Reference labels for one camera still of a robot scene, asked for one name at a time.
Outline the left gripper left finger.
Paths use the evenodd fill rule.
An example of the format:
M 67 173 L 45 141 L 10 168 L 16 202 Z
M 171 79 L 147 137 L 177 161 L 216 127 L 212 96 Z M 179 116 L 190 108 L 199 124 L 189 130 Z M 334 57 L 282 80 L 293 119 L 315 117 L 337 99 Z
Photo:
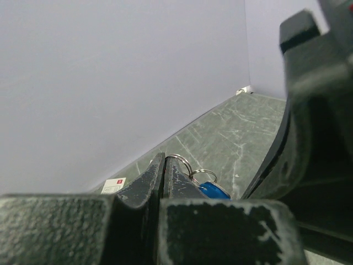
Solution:
M 2 264 L 154 264 L 165 154 L 113 194 L 1 196 Z

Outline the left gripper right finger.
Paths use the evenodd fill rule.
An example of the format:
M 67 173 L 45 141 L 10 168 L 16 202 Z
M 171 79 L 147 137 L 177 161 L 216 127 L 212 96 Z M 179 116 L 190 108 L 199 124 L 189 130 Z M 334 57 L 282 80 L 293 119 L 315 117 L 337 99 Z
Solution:
M 210 199 L 165 161 L 159 208 L 161 264 L 305 264 L 302 241 L 289 208 L 275 200 Z

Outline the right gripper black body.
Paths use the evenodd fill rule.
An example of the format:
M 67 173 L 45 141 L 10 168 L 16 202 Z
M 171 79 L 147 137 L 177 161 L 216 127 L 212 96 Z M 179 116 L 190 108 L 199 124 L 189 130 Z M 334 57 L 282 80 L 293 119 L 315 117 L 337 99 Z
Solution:
M 329 31 L 302 10 L 280 25 L 287 99 L 245 199 L 294 213 L 306 249 L 352 260 L 352 2 L 320 1 Z

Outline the blue key tag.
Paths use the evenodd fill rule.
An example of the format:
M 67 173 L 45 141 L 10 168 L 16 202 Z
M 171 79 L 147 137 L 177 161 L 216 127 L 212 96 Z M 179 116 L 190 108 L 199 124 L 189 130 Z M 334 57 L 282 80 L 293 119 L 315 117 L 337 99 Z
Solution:
M 199 190 L 211 199 L 231 199 L 231 196 L 215 182 L 204 182 L 199 185 Z

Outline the silver keyring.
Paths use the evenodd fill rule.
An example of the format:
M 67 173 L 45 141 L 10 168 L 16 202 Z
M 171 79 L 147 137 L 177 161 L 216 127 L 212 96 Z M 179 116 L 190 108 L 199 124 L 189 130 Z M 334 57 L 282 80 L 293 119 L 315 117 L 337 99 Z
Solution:
M 190 181 L 192 181 L 194 184 L 197 184 L 199 185 L 200 183 L 198 182 L 198 180 L 195 178 L 195 175 L 196 174 L 199 174 L 199 173 L 205 173 L 205 174 L 208 174 L 208 175 L 211 175 L 213 176 L 213 180 L 211 182 L 214 182 L 214 183 L 217 183 L 218 181 L 218 178 L 216 176 L 216 174 L 209 170 L 209 169 L 196 169 L 196 170 L 193 170 L 190 162 L 183 156 L 179 155 L 179 154 L 170 154 L 170 155 L 167 155 L 165 160 L 168 160 L 169 158 L 173 158 L 173 159 L 176 159 L 178 160 L 186 169 L 186 172 L 187 172 L 187 177 Z

